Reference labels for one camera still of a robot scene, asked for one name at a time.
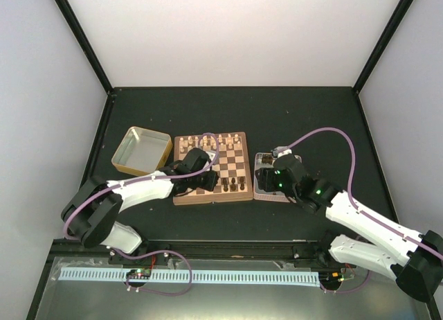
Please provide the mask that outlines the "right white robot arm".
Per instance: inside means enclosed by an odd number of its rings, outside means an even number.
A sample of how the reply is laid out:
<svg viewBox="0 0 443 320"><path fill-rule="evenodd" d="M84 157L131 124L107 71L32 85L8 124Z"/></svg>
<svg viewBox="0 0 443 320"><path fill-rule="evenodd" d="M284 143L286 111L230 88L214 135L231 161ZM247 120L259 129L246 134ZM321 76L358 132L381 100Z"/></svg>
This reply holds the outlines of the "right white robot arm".
<svg viewBox="0 0 443 320"><path fill-rule="evenodd" d="M327 236L314 250L324 267L335 262L363 267L392 279L409 297L428 303L442 282L442 237L406 228L357 202L348 192L325 179L314 179L300 159L286 150L258 153L254 193L280 196L312 214L325 217L363 238Z"/></svg>

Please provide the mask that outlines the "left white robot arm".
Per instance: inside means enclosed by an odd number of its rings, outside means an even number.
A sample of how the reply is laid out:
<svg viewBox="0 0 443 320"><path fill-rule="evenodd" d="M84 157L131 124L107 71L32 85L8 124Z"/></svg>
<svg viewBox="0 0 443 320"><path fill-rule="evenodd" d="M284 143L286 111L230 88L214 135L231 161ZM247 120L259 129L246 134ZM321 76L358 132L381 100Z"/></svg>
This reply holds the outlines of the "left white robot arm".
<svg viewBox="0 0 443 320"><path fill-rule="evenodd" d="M213 170L216 158L214 151L193 148L182 160L142 177L120 181L90 178L62 211L66 237L79 240L86 248L118 249L132 263L143 263L148 246L135 228L118 222L118 215L133 206L197 188L213 190L218 180Z"/></svg>

